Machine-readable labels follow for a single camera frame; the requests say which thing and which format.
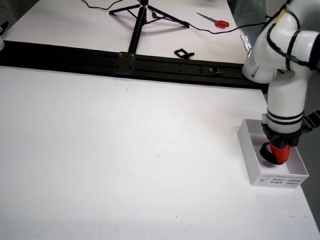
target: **black metal rail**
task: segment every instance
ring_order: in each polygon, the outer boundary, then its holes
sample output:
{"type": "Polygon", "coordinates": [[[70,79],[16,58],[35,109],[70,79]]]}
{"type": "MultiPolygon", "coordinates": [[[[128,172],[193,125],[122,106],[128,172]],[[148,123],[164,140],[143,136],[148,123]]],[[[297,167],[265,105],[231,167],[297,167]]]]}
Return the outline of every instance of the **black metal rail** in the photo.
{"type": "Polygon", "coordinates": [[[124,53],[133,56],[134,61],[129,66],[131,71],[121,74],[117,72],[120,56],[117,52],[27,42],[4,43],[0,51],[1,66],[268,91],[267,84],[255,83],[243,76],[242,64],[124,53]]]}

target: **tripod stand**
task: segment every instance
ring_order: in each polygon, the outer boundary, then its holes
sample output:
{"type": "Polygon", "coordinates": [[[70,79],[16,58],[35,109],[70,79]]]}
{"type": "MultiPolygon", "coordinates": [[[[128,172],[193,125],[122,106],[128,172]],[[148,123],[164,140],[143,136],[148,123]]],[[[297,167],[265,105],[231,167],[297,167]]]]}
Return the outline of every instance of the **tripod stand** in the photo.
{"type": "Polygon", "coordinates": [[[181,21],[177,18],[175,18],[174,16],[171,16],[163,11],[160,11],[156,8],[154,8],[153,6],[149,5],[149,0],[140,0],[140,4],[137,5],[133,5],[133,6],[127,6],[127,7],[123,7],[123,8],[119,8],[116,10],[112,10],[109,12],[109,14],[111,15],[115,15],[115,13],[119,13],[122,11],[128,11],[131,15],[133,15],[136,18],[136,22],[135,22],[135,26],[134,26],[134,30],[133,30],[133,34],[132,34],[132,38],[131,38],[131,42],[130,42],[130,46],[129,46],[129,53],[136,53],[137,51],[137,47],[138,47],[138,43],[139,43],[139,38],[141,35],[141,31],[142,31],[142,27],[146,24],[149,23],[153,23],[155,21],[161,20],[161,19],[167,19],[167,20],[171,20],[173,22],[177,22],[182,24],[183,26],[189,28],[189,23],[185,22],[185,21],[181,21]],[[139,13],[138,16],[135,16],[130,10],[132,9],[138,9],[139,8],[139,13]],[[160,14],[163,17],[158,17],[152,21],[147,22],[147,8],[150,9],[152,11],[152,16],[155,17],[154,13],[160,14]]]}

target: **white table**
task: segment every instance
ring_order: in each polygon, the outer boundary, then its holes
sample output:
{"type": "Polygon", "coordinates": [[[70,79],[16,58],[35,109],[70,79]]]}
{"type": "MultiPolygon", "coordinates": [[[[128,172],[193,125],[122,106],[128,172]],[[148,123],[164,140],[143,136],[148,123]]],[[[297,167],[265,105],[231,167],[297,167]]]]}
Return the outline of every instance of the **white table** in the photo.
{"type": "MultiPolygon", "coordinates": [[[[153,5],[234,25],[224,0],[178,3],[153,5]]],[[[77,0],[42,0],[6,39],[117,52],[131,27],[77,0]]],[[[145,33],[138,53],[240,63],[231,36],[145,33]]],[[[319,239],[300,187],[250,185],[237,130],[265,110],[258,90],[0,67],[0,239],[319,239]]]]}

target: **tripod leg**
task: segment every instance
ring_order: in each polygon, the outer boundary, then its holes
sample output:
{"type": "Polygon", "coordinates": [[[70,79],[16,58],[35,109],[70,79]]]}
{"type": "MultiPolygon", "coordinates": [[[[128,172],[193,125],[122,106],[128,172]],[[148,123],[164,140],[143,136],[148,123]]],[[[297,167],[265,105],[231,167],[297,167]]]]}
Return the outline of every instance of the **tripod leg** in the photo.
{"type": "Polygon", "coordinates": [[[177,23],[179,23],[179,24],[182,24],[183,26],[185,26],[185,27],[187,27],[187,28],[190,27],[189,23],[187,23],[186,21],[181,21],[180,19],[175,18],[174,16],[171,16],[171,15],[169,15],[169,14],[163,12],[163,11],[160,11],[159,9],[156,9],[156,8],[154,8],[153,6],[150,6],[150,5],[149,5],[148,8],[149,8],[150,10],[154,11],[154,12],[157,13],[157,14],[161,14],[162,16],[164,16],[164,17],[166,17],[166,18],[168,18],[168,19],[170,19],[170,20],[172,20],[172,21],[175,21],[175,22],[177,22],[177,23]]]}
{"type": "Polygon", "coordinates": [[[134,6],[127,6],[127,7],[119,8],[116,10],[111,10],[111,11],[109,11],[109,14],[114,15],[115,13],[118,13],[118,12],[127,11],[127,10],[131,10],[131,9],[138,9],[138,8],[140,8],[140,4],[137,4],[134,6]]]}
{"type": "Polygon", "coordinates": [[[147,22],[147,9],[142,6],[140,7],[138,17],[135,22],[130,46],[129,46],[129,53],[136,53],[138,43],[139,43],[139,38],[141,35],[142,27],[146,24],[147,22]]]}

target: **black cable wire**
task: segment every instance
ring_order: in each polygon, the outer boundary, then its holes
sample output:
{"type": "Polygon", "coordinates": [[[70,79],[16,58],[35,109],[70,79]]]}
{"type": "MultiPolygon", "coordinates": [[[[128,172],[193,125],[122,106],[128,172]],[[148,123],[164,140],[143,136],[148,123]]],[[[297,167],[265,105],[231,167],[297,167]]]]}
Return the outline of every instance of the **black cable wire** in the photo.
{"type": "Polygon", "coordinates": [[[117,3],[120,3],[122,2],[123,0],[118,0],[118,1],[115,1],[114,3],[112,3],[109,7],[107,8],[103,8],[103,7],[99,7],[99,6],[90,6],[89,3],[86,2],[86,0],[81,0],[82,2],[84,2],[86,4],[86,6],[90,9],[99,9],[99,10],[104,10],[104,11],[107,11],[109,10],[110,8],[112,8],[113,5],[117,4],[117,3]]]}
{"type": "MultiPolygon", "coordinates": [[[[269,19],[268,22],[271,22],[272,20],[274,20],[274,19],[281,13],[282,10],[287,10],[287,4],[290,3],[290,2],[291,2],[291,0],[287,0],[286,4],[284,4],[284,5],[280,8],[280,10],[279,10],[275,15],[273,15],[272,18],[269,19]]],[[[295,16],[295,15],[293,14],[293,12],[291,12],[291,11],[288,11],[288,13],[291,14],[292,16],[295,16]]],[[[297,18],[297,17],[293,17],[293,18],[297,21],[297,26],[300,27],[300,23],[299,23],[298,18],[297,18]]],[[[266,41],[267,41],[267,43],[269,44],[269,46],[270,46],[277,54],[283,56],[285,59],[290,60],[291,62],[294,62],[294,63],[296,63],[296,64],[298,64],[298,65],[300,65],[300,66],[308,67],[310,70],[316,70],[316,71],[320,72],[320,69],[319,69],[318,67],[316,67],[316,66],[311,66],[311,64],[310,64],[309,62],[307,62],[307,61],[302,61],[302,60],[296,58],[295,56],[293,56],[293,55],[291,55],[291,54],[288,54],[288,53],[282,51],[282,49],[281,49],[280,47],[278,47],[274,41],[272,41],[272,39],[271,39],[271,32],[272,32],[272,30],[274,29],[275,26],[276,26],[276,23],[273,23],[272,26],[271,26],[271,27],[268,29],[268,31],[267,31],[266,41]]]]}
{"type": "Polygon", "coordinates": [[[4,9],[8,10],[9,12],[11,12],[17,19],[19,18],[19,17],[15,14],[15,12],[12,11],[12,10],[10,10],[9,8],[7,8],[7,7],[5,7],[5,6],[1,5],[1,4],[0,4],[0,7],[2,7],[2,8],[4,8],[4,9]]]}
{"type": "Polygon", "coordinates": [[[232,30],[229,30],[229,31],[217,31],[217,32],[212,32],[212,31],[210,31],[210,30],[208,30],[208,29],[201,29],[201,28],[195,27],[195,26],[193,26],[192,24],[190,24],[189,22],[188,22],[188,24],[189,24],[191,27],[193,27],[194,29],[197,29],[197,30],[199,30],[199,31],[208,32],[208,33],[210,33],[210,34],[227,34],[227,33],[231,33],[231,32],[233,32],[233,31],[235,31],[235,30],[238,30],[238,29],[242,29],[242,28],[246,28],[246,27],[252,27],[252,26],[258,26],[258,25],[264,25],[264,24],[266,24],[266,23],[265,23],[265,22],[260,22],[260,23],[254,23],[254,24],[247,24],[247,25],[238,26],[238,27],[236,27],[236,28],[234,28],[234,29],[232,29],[232,30]]]}

